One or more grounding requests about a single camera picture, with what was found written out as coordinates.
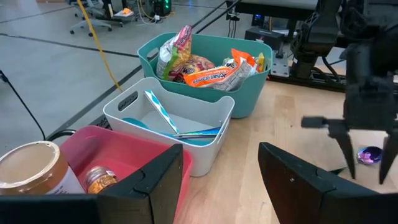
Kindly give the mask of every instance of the white plastic bin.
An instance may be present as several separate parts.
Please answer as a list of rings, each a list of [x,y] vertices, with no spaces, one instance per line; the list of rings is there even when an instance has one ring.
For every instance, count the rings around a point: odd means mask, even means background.
[[[173,129],[161,117],[144,95],[152,90],[181,133],[221,126],[215,138],[182,141],[168,136]],[[215,103],[198,100],[165,90],[156,78],[143,78],[104,107],[104,114],[112,129],[134,134],[165,144],[182,143],[193,156],[191,176],[205,175],[211,169],[227,131],[234,100],[224,96]],[[123,118],[133,118],[145,124],[129,123]]]

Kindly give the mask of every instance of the label on jar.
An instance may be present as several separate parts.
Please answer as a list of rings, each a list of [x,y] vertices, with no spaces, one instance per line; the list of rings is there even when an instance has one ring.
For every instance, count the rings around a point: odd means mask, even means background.
[[[107,171],[106,175],[103,175],[96,180],[88,187],[87,193],[88,194],[98,194],[100,193],[103,189],[116,184],[118,182],[118,179],[116,178],[115,174],[111,171]]]
[[[85,194],[85,190],[79,183],[75,173],[68,167],[67,173],[63,179],[52,190],[46,194]]]

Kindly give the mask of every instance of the pink plastic bin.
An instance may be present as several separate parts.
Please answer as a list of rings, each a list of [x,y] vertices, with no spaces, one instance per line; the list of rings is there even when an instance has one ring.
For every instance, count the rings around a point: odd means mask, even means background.
[[[87,126],[70,136],[61,146],[63,155],[83,185],[94,166],[106,166],[119,178],[126,178],[170,146],[121,134],[97,126]],[[183,151],[182,183],[175,217],[187,194],[192,157]]]

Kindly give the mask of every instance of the wooden table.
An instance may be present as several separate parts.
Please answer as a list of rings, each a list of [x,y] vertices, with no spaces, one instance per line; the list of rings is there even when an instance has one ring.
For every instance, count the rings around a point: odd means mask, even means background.
[[[343,93],[266,82],[250,117],[232,119],[211,171],[190,179],[190,189],[176,223],[279,223],[262,182],[257,152],[269,142],[325,170],[345,167],[337,142],[325,129],[302,129],[303,115],[341,118]],[[351,131],[353,146],[382,146],[385,133]],[[378,185],[378,167],[357,165],[357,183],[379,192],[398,192],[398,162],[386,183]],[[341,174],[348,179],[348,171]]]

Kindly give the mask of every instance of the gold jar lid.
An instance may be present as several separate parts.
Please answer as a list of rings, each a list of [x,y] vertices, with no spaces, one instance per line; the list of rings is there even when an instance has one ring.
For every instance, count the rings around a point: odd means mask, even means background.
[[[0,195],[46,194],[63,179],[68,162],[49,141],[19,146],[0,158]]]

